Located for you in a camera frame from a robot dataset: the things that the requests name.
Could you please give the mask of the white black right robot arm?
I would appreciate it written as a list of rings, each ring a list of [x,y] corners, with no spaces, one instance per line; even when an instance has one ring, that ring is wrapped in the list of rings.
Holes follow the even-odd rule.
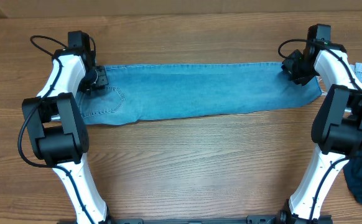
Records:
[[[362,154],[362,83],[348,63],[346,49],[330,40],[331,27],[308,29],[303,52],[285,57],[282,68],[296,84],[320,76],[327,95],[313,121],[312,158],[297,190],[268,223],[332,223],[320,214],[322,204],[342,168]]]

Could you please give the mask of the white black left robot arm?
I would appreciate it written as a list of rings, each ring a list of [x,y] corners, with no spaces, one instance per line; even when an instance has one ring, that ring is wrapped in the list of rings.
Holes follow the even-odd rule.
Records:
[[[58,175],[76,223],[110,223],[88,165],[88,131],[76,102],[79,91],[91,93],[108,85],[104,68],[96,65],[95,41],[80,30],[69,32],[68,43],[50,56],[53,68],[45,86],[22,102],[19,155],[27,164]]]

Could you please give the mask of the blue denim jeans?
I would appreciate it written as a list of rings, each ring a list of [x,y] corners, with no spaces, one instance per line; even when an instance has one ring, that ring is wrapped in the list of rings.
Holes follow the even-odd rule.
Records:
[[[296,85],[279,62],[107,65],[108,85],[79,92],[85,124],[246,114],[305,106],[321,94],[316,79]]]

